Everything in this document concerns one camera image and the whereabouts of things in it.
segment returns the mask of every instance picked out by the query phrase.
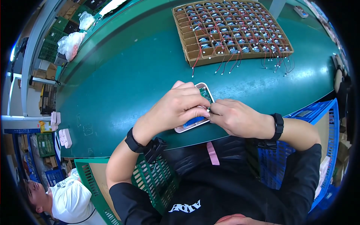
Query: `wrist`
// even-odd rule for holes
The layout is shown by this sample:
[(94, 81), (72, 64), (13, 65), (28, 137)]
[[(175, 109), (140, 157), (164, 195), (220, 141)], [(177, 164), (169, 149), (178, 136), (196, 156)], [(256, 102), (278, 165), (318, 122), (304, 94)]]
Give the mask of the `wrist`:
[(262, 116), (261, 138), (259, 139), (271, 139), (275, 134), (275, 120), (271, 115), (262, 114)]
[(132, 135), (139, 144), (146, 146), (150, 140), (157, 135), (149, 123), (141, 118), (135, 123), (132, 129)]

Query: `pink tape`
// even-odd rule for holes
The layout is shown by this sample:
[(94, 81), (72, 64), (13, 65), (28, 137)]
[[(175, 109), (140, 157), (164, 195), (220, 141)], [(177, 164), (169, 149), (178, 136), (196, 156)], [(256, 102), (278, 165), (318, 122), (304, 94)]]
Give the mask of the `pink tape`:
[(220, 162), (219, 159), (217, 158), (214, 146), (212, 145), (211, 141), (206, 143), (206, 148), (207, 148), (207, 152), (209, 153), (211, 163), (213, 165), (219, 166)]

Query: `person's left hand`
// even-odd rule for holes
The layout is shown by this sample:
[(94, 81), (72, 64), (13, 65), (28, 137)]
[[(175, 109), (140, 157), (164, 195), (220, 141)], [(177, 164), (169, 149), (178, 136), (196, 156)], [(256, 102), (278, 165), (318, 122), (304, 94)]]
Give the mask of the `person's left hand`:
[(138, 119), (132, 130), (135, 140), (141, 143), (192, 118), (209, 117), (210, 114), (198, 105), (210, 107), (210, 102), (201, 96), (200, 90), (192, 82), (177, 81), (164, 97)]

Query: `person in white shirt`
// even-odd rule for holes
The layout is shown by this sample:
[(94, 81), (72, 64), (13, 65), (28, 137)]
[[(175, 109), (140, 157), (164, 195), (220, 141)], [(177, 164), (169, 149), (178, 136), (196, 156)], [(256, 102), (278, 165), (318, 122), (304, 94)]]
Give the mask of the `person in white shirt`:
[(30, 207), (37, 213), (47, 212), (68, 224), (106, 224), (91, 203), (91, 192), (82, 184), (76, 168), (47, 192), (42, 184), (34, 181), (25, 181), (24, 189)]

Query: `white t-shirt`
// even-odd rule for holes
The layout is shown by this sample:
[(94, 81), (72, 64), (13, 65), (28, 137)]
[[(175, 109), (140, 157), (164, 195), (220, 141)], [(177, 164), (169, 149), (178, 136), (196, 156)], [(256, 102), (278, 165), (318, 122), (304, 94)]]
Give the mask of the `white t-shirt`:
[[(49, 187), (48, 192), (53, 194), (53, 217), (66, 223), (78, 223), (86, 220), (95, 207), (91, 203), (91, 192), (77, 179), (77, 169), (72, 169), (70, 176), (60, 181), (54, 187)], [(80, 225), (106, 225), (103, 218), (94, 211), (92, 216)]]

